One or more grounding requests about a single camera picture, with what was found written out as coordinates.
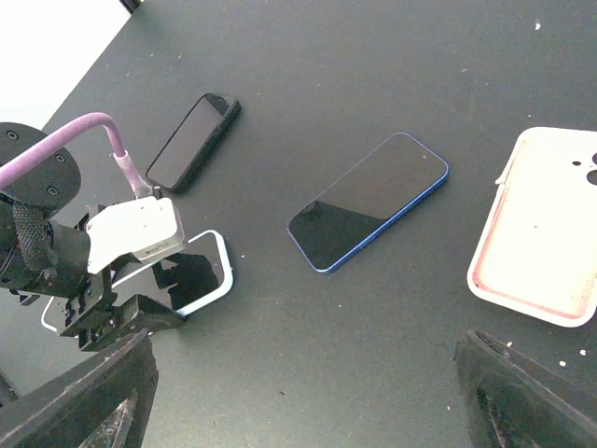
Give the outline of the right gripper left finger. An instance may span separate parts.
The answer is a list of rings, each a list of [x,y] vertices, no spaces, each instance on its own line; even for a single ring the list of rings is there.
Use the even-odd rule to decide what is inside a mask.
[[[158,385],[148,331],[1,407],[3,447],[140,447]]]

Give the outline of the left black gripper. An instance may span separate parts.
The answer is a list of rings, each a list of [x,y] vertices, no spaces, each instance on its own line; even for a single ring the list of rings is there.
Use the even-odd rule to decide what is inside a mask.
[[[185,318],[158,288],[152,266],[131,263],[116,273],[108,268],[62,305],[48,306],[59,336],[74,339],[81,351],[101,351],[143,329],[176,329]]]

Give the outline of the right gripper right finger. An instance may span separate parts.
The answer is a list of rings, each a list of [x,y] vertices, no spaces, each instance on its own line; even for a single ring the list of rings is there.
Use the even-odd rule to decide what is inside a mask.
[[[594,447],[596,396],[479,330],[454,352],[475,447]]]

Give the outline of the pink phone case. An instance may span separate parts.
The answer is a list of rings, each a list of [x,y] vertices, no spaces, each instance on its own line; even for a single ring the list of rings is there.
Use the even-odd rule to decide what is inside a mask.
[[[596,133],[518,137],[466,281],[478,298],[564,328],[596,312]]]

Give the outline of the blue phone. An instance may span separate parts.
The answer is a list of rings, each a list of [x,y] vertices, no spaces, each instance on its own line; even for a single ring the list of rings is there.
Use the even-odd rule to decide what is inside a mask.
[[[287,231],[311,268],[332,273],[448,179],[449,164],[394,133],[302,207]]]

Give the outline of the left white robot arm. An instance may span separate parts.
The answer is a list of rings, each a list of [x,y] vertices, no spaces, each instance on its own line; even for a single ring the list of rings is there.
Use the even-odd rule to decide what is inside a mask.
[[[98,205],[74,227],[55,215],[78,194],[81,174],[66,145],[101,127],[133,200]],[[186,245],[179,212],[136,169],[118,127],[105,113],[74,119],[51,134],[19,123],[1,126],[1,287],[26,305],[62,300],[51,331],[97,352],[141,329],[181,326],[171,307],[143,294],[118,301],[113,278],[128,264],[149,268]]]

